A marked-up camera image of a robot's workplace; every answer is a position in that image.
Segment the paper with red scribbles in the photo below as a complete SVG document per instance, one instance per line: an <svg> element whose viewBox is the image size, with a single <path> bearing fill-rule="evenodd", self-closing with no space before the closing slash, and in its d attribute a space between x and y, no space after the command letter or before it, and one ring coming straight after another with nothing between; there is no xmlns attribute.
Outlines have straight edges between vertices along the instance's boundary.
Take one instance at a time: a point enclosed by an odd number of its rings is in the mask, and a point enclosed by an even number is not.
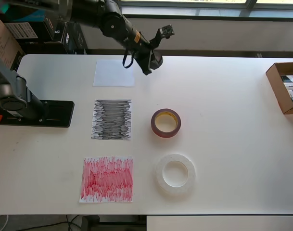
<svg viewBox="0 0 293 231"><path fill-rule="evenodd" d="M132 202L132 168L129 156L85 158L80 202Z"/></svg>

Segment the blank white paper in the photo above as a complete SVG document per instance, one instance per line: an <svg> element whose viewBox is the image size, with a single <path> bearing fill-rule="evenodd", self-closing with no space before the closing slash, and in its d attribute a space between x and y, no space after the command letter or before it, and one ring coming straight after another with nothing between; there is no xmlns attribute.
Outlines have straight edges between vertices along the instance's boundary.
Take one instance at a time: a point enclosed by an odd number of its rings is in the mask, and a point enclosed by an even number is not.
<svg viewBox="0 0 293 231"><path fill-rule="evenodd" d="M98 60L94 87L134 87L132 67L125 69L122 60Z"/></svg>

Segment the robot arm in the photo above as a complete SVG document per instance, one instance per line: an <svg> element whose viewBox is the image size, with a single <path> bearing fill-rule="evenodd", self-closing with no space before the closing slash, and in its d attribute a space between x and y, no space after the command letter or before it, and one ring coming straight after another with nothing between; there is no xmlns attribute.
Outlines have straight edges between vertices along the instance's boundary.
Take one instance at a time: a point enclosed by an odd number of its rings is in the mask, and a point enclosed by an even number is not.
<svg viewBox="0 0 293 231"><path fill-rule="evenodd" d="M168 25L158 29L156 37L148 41L125 18L116 0L7 0L7 2L53 11L65 21L99 28L103 35L114 38L126 49L124 67L125 59L130 54L145 75L150 74L151 69L159 68L163 62L162 55L154 51L161 39L168 39L174 35L172 26Z"/></svg>

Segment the open cardboard box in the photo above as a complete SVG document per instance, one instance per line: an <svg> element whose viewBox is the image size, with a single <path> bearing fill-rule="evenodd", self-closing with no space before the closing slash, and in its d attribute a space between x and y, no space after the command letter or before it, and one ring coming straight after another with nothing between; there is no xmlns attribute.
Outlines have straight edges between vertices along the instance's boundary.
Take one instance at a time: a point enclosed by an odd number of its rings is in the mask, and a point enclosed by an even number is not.
<svg viewBox="0 0 293 231"><path fill-rule="evenodd" d="M266 75L283 114L293 114L293 101L281 79L281 76L293 75L293 63L275 63Z"/></svg>

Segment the masking tape roll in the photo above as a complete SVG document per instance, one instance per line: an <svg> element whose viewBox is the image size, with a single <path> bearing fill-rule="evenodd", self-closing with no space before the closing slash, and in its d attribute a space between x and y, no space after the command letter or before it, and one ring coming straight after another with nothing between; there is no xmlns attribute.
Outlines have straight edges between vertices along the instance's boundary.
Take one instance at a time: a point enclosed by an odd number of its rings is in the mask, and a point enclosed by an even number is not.
<svg viewBox="0 0 293 231"><path fill-rule="evenodd" d="M187 171L188 171L188 176L185 183L183 183L179 187L175 187L168 184L165 181L163 176L164 174L163 171L165 166L171 161L181 162L187 168ZM183 193L186 193L195 184L195 168L193 163L188 158L184 157L183 155L179 155L179 154L166 155L163 158L161 158L157 164L156 178L161 188L163 188L167 193L171 195L183 194Z"/></svg>
<svg viewBox="0 0 293 231"><path fill-rule="evenodd" d="M175 129L173 131L169 131L169 132L161 131L156 126L155 121L156 121L157 117L159 117L161 115L169 115L175 120L176 127L175 127ZM151 119L151 127L152 127L153 132L157 136L160 136L160 137L163 137L163 138L170 138L170 137L175 136L177 134L177 132L179 131L179 129L180 129L180 125L181 125L181 120L180 120L179 115L175 111L173 111L171 109L168 109L168 108L164 108L164 109L160 109L160 110L156 111L154 113L154 115L152 116L152 119Z"/></svg>

